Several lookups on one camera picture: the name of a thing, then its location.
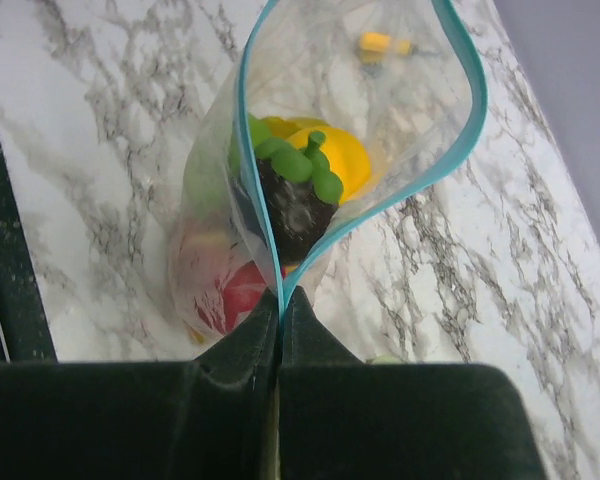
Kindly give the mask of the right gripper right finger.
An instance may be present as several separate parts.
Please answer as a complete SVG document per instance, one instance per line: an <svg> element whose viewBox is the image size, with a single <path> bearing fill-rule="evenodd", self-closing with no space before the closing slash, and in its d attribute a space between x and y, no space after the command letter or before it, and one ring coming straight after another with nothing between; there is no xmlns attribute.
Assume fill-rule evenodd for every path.
<svg viewBox="0 0 600 480"><path fill-rule="evenodd" d="M543 479L518 390L483 364L357 359L297 289L278 370L285 479Z"/></svg>

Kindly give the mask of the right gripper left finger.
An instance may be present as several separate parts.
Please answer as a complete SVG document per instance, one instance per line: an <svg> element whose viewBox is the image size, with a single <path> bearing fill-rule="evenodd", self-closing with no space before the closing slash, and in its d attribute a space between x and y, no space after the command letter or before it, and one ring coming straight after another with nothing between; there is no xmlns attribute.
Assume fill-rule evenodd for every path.
<svg viewBox="0 0 600 480"><path fill-rule="evenodd" d="M0 479L271 479L278 302L196 359L0 364Z"/></svg>

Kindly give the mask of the dark purple toy mangosteen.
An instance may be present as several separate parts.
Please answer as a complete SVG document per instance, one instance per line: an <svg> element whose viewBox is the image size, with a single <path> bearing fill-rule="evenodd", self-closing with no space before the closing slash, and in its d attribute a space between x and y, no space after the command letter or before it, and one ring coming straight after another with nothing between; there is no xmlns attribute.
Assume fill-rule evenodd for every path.
<svg viewBox="0 0 600 480"><path fill-rule="evenodd" d="M311 129L299 147L270 136L255 148L257 173L280 264L303 261L324 235L344 193L322 151L326 134Z"/></svg>

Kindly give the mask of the orange yellow toy fruit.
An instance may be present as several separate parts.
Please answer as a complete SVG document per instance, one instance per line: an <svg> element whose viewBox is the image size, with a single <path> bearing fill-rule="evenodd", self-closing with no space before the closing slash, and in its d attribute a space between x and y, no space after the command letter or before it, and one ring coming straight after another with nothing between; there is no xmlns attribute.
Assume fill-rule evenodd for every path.
<svg viewBox="0 0 600 480"><path fill-rule="evenodd" d="M326 139L320 150L327 157L330 170L343 184L341 204L355 197L370 181L372 174L370 156L361 141L350 132L314 117L267 116L263 121L274 136L285 139L295 148L307 145L311 131L325 134Z"/></svg>

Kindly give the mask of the clear zip top bag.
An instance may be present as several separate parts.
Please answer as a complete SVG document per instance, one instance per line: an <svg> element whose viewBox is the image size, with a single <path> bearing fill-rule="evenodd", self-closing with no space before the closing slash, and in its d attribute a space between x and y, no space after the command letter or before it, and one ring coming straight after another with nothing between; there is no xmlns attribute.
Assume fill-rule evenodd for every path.
<svg viewBox="0 0 600 480"><path fill-rule="evenodd" d="M351 230L452 173L486 116L449 1L270 1L187 158L168 279L208 346Z"/></svg>

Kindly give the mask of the green toy pepper slice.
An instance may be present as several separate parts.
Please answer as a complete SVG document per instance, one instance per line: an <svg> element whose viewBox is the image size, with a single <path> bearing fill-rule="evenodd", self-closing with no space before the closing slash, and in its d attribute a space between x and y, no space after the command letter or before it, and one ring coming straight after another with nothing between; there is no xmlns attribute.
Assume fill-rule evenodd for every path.
<svg viewBox="0 0 600 480"><path fill-rule="evenodd" d="M242 157L233 126L212 126L190 151L183 174L182 208L186 214L204 218L228 208L227 180L240 179Z"/></svg>

